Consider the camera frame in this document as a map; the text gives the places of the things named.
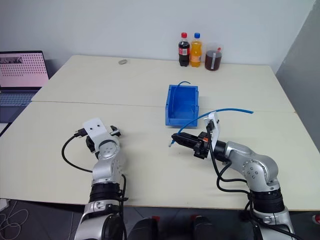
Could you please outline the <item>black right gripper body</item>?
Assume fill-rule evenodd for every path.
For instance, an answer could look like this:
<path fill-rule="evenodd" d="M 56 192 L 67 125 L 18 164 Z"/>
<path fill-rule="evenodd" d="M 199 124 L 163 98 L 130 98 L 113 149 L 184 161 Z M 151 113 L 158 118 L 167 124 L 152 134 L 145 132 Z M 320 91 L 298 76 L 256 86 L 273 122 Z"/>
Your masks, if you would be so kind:
<path fill-rule="evenodd" d="M 201 132 L 197 137 L 196 137 L 196 142 L 193 147 L 194 150 L 194 157 L 200 158 L 200 159 L 205 159 L 208 157 L 208 153 L 210 151 L 210 143 L 208 142 L 208 134 L 206 132 Z"/>

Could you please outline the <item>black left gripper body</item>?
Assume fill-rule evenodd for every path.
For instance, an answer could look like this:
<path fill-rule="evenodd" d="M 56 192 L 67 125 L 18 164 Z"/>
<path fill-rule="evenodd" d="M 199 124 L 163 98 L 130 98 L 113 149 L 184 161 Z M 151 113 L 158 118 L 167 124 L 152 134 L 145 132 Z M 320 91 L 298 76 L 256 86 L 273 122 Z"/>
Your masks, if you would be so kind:
<path fill-rule="evenodd" d="M 89 137 L 89 135 L 86 136 L 85 139 L 86 145 L 91 153 L 96 153 L 95 143 L 93 140 Z"/>

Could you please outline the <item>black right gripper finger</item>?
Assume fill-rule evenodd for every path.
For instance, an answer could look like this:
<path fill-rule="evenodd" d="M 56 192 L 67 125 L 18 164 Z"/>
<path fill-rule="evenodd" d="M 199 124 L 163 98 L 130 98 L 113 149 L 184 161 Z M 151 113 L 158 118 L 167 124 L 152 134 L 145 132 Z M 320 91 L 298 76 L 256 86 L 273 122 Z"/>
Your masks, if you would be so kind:
<path fill-rule="evenodd" d="M 173 139 L 172 141 L 190 149 L 194 149 L 195 146 L 199 143 L 197 139 L 190 139 L 190 138 L 176 138 L 176 139 Z"/>
<path fill-rule="evenodd" d="M 174 133 L 171 138 L 175 142 L 198 142 L 199 137 L 189 133 Z"/>

